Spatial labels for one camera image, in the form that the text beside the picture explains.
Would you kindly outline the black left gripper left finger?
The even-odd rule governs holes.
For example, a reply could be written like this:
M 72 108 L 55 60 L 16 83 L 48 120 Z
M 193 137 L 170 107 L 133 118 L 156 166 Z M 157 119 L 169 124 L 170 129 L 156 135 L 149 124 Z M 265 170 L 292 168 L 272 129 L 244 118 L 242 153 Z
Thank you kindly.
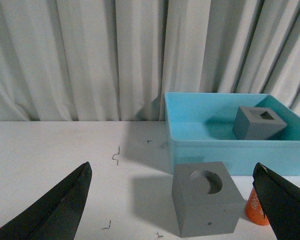
M 0 240 L 73 240 L 86 205 L 92 168 L 83 163 L 0 228 Z

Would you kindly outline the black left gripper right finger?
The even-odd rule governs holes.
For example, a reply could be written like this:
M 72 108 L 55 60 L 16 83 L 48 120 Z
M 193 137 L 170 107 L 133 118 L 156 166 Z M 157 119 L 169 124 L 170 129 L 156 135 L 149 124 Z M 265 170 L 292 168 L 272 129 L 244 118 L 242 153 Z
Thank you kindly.
M 253 187 L 278 240 L 300 240 L 300 188 L 257 163 Z

